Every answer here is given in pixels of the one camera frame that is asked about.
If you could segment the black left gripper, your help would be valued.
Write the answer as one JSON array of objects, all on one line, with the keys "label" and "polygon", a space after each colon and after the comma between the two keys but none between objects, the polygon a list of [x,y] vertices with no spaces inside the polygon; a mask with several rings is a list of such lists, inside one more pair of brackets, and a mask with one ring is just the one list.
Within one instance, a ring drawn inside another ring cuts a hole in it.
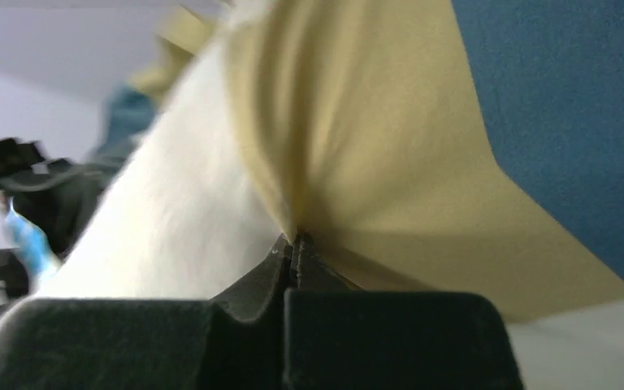
[{"label": "black left gripper", "polygon": [[46,156],[35,141],[3,138],[0,211],[13,207],[45,233],[55,255],[65,258],[118,171],[118,145],[100,147],[75,162]]}]

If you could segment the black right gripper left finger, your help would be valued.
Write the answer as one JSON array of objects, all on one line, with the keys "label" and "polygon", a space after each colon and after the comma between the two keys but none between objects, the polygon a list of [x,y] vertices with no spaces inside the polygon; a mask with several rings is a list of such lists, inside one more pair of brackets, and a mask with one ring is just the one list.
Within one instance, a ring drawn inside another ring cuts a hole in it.
[{"label": "black right gripper left finger", "polygon": [[291,246],[209,301],[28,300],[0,328],[0,389],[277,389]]}]

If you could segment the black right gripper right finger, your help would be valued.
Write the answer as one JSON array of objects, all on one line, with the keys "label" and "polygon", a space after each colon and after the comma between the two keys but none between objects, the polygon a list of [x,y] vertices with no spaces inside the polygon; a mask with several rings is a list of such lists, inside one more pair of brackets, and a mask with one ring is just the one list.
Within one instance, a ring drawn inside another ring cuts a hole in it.
[{"label": "black right gripper right finger", "polygon": [[521,389],[495,306],[466,292],[348,288],[301,234],[284,295],[287,389]]}]

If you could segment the white pillow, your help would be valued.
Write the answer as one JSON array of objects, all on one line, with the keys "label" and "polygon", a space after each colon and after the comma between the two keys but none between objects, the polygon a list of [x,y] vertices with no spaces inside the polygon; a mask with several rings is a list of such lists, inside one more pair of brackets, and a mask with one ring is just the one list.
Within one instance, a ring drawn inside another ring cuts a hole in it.
[{"label": "white pillow", "polygon": [[454,27],[211,46],[44,295],[210,298],[307,231],[358,287],[491,299],[532,389],[624,389],[624,52],[504,123],[486,72]]}]

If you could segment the blue beige white pillowcase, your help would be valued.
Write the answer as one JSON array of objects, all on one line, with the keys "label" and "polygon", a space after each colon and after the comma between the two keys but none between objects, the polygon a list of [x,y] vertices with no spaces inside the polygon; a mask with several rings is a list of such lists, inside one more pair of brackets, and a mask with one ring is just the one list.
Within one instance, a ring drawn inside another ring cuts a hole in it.
[{"label": "blue beige white pillowcase", "polygon": [[360,288],[624,321],[624,1],[237,1],[160,38],[66,293],[213,297],[308,232]]}]

